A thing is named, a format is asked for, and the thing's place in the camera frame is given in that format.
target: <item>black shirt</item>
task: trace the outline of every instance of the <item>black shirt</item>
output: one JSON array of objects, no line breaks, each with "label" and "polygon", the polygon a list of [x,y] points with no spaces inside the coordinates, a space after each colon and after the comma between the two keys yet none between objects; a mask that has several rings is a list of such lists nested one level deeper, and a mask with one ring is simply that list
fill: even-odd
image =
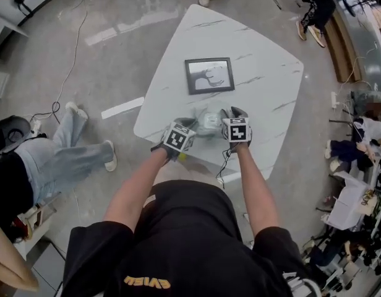
[{"label": "black shirt", "polygon": [[33,206],[33,191],[22,159],[14,152],[0,158],[0,227],[10,240],[10,225]]},{"label": "black shirt", "polygon": [[71,231],[62,297],[292,296],[283,272],[307,277],[288,231],[271,227],[241,242],[233,206],[195,181],[153,187],[135,233],[116,222]]}]

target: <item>white desk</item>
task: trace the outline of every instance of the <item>white desk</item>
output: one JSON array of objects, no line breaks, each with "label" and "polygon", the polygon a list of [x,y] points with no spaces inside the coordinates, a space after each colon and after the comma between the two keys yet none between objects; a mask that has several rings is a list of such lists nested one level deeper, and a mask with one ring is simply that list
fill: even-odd
[{"label": "white desk", "polygon": [[[184,61],[229,57],[235,91],[189,95]],[[197,5],[190,6],[153,77],[134,133],[152,142],[178,117],[194,116],[208,104],[237,106],[249,114],[254,160],[265,179],[272,172],[295,107],[303,64],[245,25]],[[187,154],[217,164],[228,148],[223,138],[196,138]],[[239,171],[234,154],[227,165]]]}]

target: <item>light blue jeans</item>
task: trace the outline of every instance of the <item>light blue jeans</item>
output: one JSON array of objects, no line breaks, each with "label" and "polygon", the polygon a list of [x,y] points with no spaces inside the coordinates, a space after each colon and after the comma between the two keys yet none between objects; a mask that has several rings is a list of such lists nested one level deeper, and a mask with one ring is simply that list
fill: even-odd
[{"label": "light blue jeans", "polygon": [[37,138],[22,143],[15,153],[24,162],[34,193],[34,204],[69,192],[93,170],[105,167],[114,153],[108,142],[75,147],[86,119],[67,110],[53,140]]}]

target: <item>black glove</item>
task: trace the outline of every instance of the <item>black glove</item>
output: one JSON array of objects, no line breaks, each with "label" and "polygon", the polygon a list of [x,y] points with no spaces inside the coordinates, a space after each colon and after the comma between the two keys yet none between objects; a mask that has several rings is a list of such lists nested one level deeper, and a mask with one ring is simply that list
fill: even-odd
[{"label": "black glove", "polygon": [[[248,114],[245,111],[243,111],[242,109],[239,109],[235,106],[232,106],[229,114],[224,109],[221,110],[221,119],[226,119],[226,118],[248,118]],[[251,130],[251,138],[247,142],[248,146],[250,146],[251,140],[252,140],[252,129],[251,129],[251,127],[250,127],[250,130]],[[229,142],[230,150],[232,153],[236,153],[236,146],[238,144],[239,143],[236,143],[236,142]]]},{"label": "black glove", "polygon": [[[197,120],[194,118],[177,118],[174,120],[174,122],[188,128],[188,129],[192,129],[192,128],[196,127],[196,125],[197,125]],[[175,159],[177,159],[180,152],[178,152],[177,150],[175,150],[175,149],[171,148],[170,146],[167,146],[166,144],[164,144],[165,137],[167,135],[168,129],[169,129],[169,127],[164,131],[164,133],[160,139],[160,143],[151,148],[151,152],[153,152],[154,150],[161,147],[161,148],[166,150],[168,160],[175,160]]]}]

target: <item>white tape strip on floor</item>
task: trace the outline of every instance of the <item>white tape strip on floor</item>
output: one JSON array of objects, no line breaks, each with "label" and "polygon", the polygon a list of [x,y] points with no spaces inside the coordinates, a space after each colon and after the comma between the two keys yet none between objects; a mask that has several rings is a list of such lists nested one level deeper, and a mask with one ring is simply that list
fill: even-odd
[{"label": "white tape strip on floor", "polygon": [[109,118],[110,116],[114,116],[115,114],[134,109],[138,106],[142,106],[143,99],[144,99],[143,97],[140,97],[140,98],[134,99],[132,101],[122,103],[119,106],[114,106],[108,110],[101,112],[101,117],[103,119],[106,119],[106,118]]}]

